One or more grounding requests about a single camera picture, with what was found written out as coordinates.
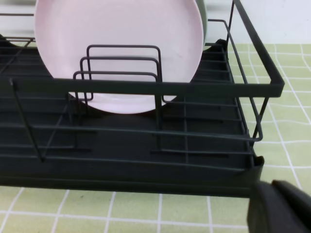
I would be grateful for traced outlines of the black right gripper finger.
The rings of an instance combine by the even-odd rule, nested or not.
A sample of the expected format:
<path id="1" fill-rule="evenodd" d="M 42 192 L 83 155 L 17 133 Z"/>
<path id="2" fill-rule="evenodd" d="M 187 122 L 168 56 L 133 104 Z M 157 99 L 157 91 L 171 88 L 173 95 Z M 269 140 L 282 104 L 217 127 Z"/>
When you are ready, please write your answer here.
<path id="1" fill-rule="evenodd" d="M 311 197 L 286 181 L 258 182 L 250 191 L 250 233 L 309 233 Z"/>

